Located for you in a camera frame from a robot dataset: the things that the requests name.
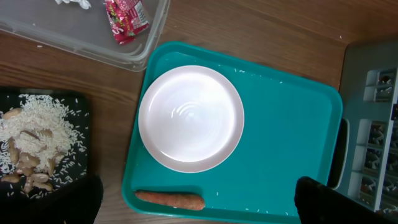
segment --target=tray handle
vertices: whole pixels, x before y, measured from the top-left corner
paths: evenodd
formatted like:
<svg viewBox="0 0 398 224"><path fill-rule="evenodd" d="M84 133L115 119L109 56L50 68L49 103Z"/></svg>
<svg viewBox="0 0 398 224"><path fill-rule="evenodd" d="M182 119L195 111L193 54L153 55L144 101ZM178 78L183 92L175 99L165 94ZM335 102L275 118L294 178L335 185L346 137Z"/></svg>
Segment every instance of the tray handle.
<svg viewBox="0 0 398 224"><path fill-rule="evenodd" d="M347 119L342 119L328 179L328 187L331 187L333 190L336 190L340 186L343 178L343 172L347 160L348 141L349 122Z"/></svg>

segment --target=black tray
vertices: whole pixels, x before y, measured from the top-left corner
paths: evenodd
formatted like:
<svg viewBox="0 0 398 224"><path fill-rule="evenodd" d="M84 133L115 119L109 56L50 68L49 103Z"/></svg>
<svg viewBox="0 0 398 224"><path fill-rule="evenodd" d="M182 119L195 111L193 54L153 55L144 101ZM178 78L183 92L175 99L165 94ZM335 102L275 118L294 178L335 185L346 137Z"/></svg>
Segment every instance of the black tray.
<svg viewBox="0 0 398 224"><path fill-rule="evenodd" d="M91 119L91 111L90 111L90 104L89 101L81 94L75 91L69 91L69 90L41 90L41 89L28 89L28 88L0 88L0 111L3 111L4 113L9 111L11 107L13 108L18 108L20 107L20 101L22 100L22 103L25 103L25 98L20 98L19 95L21 94L30 94L30 95L50 95L54 99L62 100L62 103L66 106L69 106L70 110L73 111L78 111L81 110L78 114L71 115L68 114L68 116L65 118L65 120L69 121L71 124L74 125L74 127L79 126L79 128L76 128L79 132L83 133L83 136L85 137L84 139L81 137L78 137L78 141L82 141L83 144L82 146L85 146L86 149L84 152L80 152L79 148L76 145L72 147L73 151L76 152L75 159L73 159L73 155L70 156L65 156L62 161L65 160L65 158L69 158L69 161L74 161L75 165L72 167L66 168L67 172L64 172L63 175L60 174L60 170L63 168L62 165L65 165L66 163L59 163L59 165L55 168L55 173L59 174L56 177L63 177L62 181L66 181L65 177L70 176L73 179L73 182L66 183L66 184L60 184L59 182L56 182L55 176L52 177L52 179L49 180L49 182L54 186L54 189L56 191L52 193L48 193L46 196L42 198L28 198L26 195L23 195L20 193L22 191L23 185L25 184L26 177L23 176L21 181L17 184L12 184L13 189L10 187L9 182L0 182L0 209L2 212L6 211L12 211L16 212L15 209L22 209L25 206L32 205L33 203L41 204L40 201L48 201L49 198L50 201L54 200L54 196L58 195L59 197L61 196L61 192L65 192L65 188L67 189L70 186L73 186L75 184L78 184L81 182L82 179L86 177L87 174L81 175L84 170L87 170L87 165L88 165L88 156L89 156L89 151L90 151L90 119ZM40 191L47 192L46 190L43 189L38 189L37 187L34 187L32 191L29 193L30 196L38 194ZM14 192L12 196L8 196L7 193Z"/></svg>

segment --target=teal tray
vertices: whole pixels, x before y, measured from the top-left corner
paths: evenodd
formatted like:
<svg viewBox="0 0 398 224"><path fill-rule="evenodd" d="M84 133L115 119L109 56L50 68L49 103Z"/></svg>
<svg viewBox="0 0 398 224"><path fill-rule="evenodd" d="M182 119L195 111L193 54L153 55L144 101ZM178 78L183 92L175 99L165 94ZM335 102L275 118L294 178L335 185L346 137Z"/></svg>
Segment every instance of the teal tray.
<svg viewBox="0 0 398 224"><path fill-rule="evenodd" d="M169 42L151 55L140 102L161 74L200 65L223 74L244 106L242 138L227 160L205 172L184 174L159 164L145 149L138 114L122 193L135 211L227 222L300 223L294 205L297 180L309 176L326 185L343 104L327 85L200 47ZM144 202L135 190L189 192L206 207L189 211Z"/></svg>

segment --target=carrot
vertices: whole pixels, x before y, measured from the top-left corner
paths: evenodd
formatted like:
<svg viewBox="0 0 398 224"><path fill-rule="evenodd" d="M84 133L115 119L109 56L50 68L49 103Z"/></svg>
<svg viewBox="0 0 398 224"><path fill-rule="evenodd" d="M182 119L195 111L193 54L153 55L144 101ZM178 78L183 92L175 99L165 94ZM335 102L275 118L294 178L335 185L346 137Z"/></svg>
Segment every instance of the carrot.
<svg viewBox="0 0 398 224"><path fill-rule="evenodd" d="M200 211L205 207L204 199L193 194L166 194L138 190L134 192L136 197L151 203L166 205L175 208Z"/></svg>

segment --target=candy wrapper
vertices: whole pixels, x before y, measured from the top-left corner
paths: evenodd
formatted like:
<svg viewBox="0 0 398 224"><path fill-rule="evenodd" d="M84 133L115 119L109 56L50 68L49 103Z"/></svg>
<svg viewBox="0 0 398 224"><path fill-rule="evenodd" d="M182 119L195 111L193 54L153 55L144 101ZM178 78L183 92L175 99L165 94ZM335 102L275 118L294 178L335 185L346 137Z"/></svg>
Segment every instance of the candy wrapper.
<svg viewBox="0 0 398 224"><path fill-rule="evenodd" d="M65 2L67 4L69 2L77 2L83 9L91 8L91 4L87 0L55 0L55 2L57 2L57 4L61 4L62 2Z"/></svg>
<svg viewBox="0 0 398 224"><path fill-rule="evenodd" d="M105 0L113 36L120 45L129 43L149 27L142 0Z"/></svg>

